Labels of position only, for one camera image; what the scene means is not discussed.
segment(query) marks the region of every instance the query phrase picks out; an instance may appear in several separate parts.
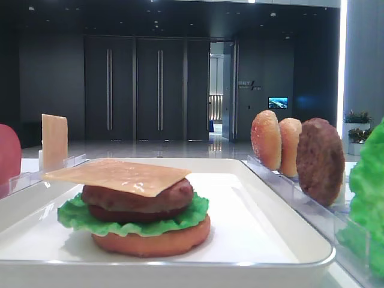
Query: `cheese slice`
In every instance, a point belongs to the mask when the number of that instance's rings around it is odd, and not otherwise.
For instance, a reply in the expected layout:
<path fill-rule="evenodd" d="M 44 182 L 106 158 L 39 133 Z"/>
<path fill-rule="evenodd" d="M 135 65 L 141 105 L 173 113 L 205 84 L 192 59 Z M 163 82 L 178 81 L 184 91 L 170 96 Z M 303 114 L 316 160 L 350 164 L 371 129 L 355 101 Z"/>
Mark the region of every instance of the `cheese slice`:
<path fill-rule="evenodd" d="M 65 117 L 42 114 L 43 169 L 63 167 L 68 158 L 68 124 Z"/>
<path fill-rule="evenodd" d="M 43 175 L 47 181 L 73 182 L 156 197 L 184 179 L 189 170 L 139 164 L 117 159 L 101 159 Z"/>

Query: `top bun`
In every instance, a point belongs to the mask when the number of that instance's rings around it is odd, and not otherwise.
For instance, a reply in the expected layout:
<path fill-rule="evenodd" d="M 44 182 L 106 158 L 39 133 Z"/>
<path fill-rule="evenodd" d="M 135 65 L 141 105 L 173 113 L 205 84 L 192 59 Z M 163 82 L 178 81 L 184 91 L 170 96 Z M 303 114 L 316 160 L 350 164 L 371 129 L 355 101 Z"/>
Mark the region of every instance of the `top bun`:
<path fill-rule="evenodd" d="M 295 118 L 286 118 L 280 121 L 279 127 L 282 143 L 279 172 L 287 177 L 295 177 L 298 174 L 296 156 L 302 125 L 301 122 Z"/>
<path fill-rule="evenodd" d="M 281 135 L 276 114 L 265 110 L 256 115 L 251 128 L 252 148 L 256 157 L 270 170 L 281 163 Z"/>

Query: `burger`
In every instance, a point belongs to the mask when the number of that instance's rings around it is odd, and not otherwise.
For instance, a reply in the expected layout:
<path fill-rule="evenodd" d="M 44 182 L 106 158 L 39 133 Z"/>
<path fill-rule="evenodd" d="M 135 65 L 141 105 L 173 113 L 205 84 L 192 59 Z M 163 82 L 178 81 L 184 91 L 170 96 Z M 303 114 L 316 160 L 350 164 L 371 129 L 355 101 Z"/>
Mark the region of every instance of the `burger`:
<path fill-rule="evenodd" d="M 184 254 L 205 242 L 209 201 L 185 178 L 190 171 L 103 159 L 48 172 L 47 181 L 84 184 L 58 209 L 67 228 L 87 230 L 103 250 L 137 257 Z"/>

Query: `open doorway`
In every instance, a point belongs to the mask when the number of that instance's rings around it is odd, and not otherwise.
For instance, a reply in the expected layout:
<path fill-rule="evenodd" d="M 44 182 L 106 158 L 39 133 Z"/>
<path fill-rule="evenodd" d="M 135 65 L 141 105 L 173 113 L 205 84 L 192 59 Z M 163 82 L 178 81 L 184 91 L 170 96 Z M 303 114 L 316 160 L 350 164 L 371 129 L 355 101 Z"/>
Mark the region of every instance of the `open doorway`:
<path fill-rule="evenodd" d="M 211 42 L 208 99 L 210 140 L 229 139 L 232 46 L 231 41 Z"/>

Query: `screen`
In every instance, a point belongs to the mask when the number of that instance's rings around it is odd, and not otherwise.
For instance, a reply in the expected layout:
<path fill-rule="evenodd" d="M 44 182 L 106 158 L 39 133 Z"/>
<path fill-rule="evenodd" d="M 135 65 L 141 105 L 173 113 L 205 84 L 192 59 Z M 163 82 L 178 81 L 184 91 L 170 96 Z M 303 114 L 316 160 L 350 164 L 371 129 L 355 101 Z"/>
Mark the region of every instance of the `screen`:
<path fill-rule="evenodd" d="M 288 98 L 287 97 L 269 97 L 268 108 L 269 109 L 287 109 Z"/>

